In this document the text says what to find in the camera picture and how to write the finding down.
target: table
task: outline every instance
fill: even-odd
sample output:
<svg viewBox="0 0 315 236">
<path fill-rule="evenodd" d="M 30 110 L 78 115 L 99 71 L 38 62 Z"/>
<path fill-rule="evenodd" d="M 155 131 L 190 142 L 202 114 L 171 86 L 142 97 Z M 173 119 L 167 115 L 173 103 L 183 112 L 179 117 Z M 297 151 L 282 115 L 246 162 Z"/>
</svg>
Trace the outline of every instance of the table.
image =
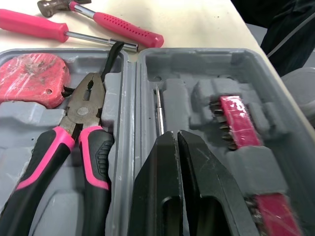
<svg viewBox="0 0 315 236">
<path fill-rule="evenodd" d="M 41 16 L 38 0 L 1 0 L 0 8 Z M 91 10 L 112 14 L 141 28 L 162 34 L 163 47 L 248 48 L 265 59 L 277 74 L 230 0 L 92 0 Z M 130 41 L 74 12 L 60 12 L 51 21 L 67 23 L 70 31 Z M 0 29 L 0 51 L 13 48 L 103 48 L 70 38 L 65 43 Z"/>
</svg>

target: tape measure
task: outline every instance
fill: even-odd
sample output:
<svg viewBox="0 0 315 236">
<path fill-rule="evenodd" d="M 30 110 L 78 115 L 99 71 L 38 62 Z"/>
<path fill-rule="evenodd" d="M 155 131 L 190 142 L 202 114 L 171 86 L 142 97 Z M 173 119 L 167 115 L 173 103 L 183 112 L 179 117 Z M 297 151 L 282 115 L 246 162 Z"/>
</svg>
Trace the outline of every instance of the tape measure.
<svg viewBox="0 0 315 236">
<path fill-rule="evenodd" d="M 65 62 L 48 53 L 24 54 L 0 67 L 0 103 L 38 102 L 47 108 L 60 105 L 63 86 L 70 83 Z"/>
</svg>

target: hammer head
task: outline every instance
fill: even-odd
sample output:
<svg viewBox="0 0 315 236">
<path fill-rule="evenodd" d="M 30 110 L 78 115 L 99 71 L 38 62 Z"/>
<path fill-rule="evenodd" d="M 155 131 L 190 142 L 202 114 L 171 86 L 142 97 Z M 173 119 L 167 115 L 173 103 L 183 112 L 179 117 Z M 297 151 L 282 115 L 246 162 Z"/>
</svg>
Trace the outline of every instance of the hammer head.
<svg viewBox="0 0 315 236">
<path fill-rule="evenodd" d="M 92 0 L 75 0 L 79 4 L 91 3 Z M 58 11 L 70 11 L 70 0 L 41 0 L 37 3 L 44 17 L 51 17 Z"/>
</svg>

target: plastic tool case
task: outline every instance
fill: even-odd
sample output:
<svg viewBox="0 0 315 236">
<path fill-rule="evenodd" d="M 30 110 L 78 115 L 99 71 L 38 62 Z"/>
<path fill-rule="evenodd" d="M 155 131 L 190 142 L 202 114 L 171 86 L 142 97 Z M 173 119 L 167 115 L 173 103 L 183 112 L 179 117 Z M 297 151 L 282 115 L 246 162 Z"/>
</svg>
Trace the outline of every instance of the plastic tool case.
<svg viewBox="0 0 315 236">
<path fill-rule="evenodd" d="M 108 55 L 108 51 L 97 49 L 16 49 L 1 53 L 0 65 L 15 56 L 37 52 L 52 53 L 65 61 L 72 88 L 89 72 L 101 72 Z M 115 137 L 109 154 L 112 202 L 107 236 L 126 236 L 128 232 L 134 180 L 157 138 L 156 85 L 161 92 L 165 130 L 173 131 L 174 136 L 178 130 L 199 135 L 233 173 L 244 196 L 266 193 L 269 188 L 285 193 L 303 233 L 315 235 L 315 132 L 263 59 L 243 49 L 146 49 L 137 62 L 130 62 L 122 52 L 105 78 L 101 119 L 104 129 Z M 270 177 L 274 169 L 268 168 L 268 163 L 261 185 L 248 181 L 251 172 L 237 168 L 235 159 L 246 162 L 241 158 L 246 153 L 229 151 L 218 119 L 209 108 L 209 102 L 222 95 L 241 97 L 285 181 Z M 0 104 L 0 210 L 27 166 L 36 139 L 59 124 L 64 108 L 65 103 L 53 110 L 32 102 Z M 264 156 L 264 152 L 251 154 Z M 248 165 L 254 166 L 255 160 Z M 83 204 L 84 178 L 77 149 L 47 188 L 29 235 L 80 236 Z M 189 235 L 185 216 L 183 234 Z"/>
</svg>

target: pliers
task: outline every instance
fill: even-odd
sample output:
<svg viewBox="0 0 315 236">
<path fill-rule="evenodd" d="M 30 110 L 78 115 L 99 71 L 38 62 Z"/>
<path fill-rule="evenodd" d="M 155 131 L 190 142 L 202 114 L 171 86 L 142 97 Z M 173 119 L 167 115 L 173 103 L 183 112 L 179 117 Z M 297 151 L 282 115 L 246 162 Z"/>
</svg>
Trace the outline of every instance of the pliers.
<svg viewBox="0 0 315 236">
<path fill-rule="evenodd" d="M 30 163 L 0 218 L 1 236 L 28 236 L 36 208 L 78 138 L 85 177 L 83 236 L 104 236 L 111 202 L 108 154 L 114 143 L 100 126 L 105 99 L 101 76 L 88 74 L 74 90 L 60 125 L 42 133 Z"/>
</svg>

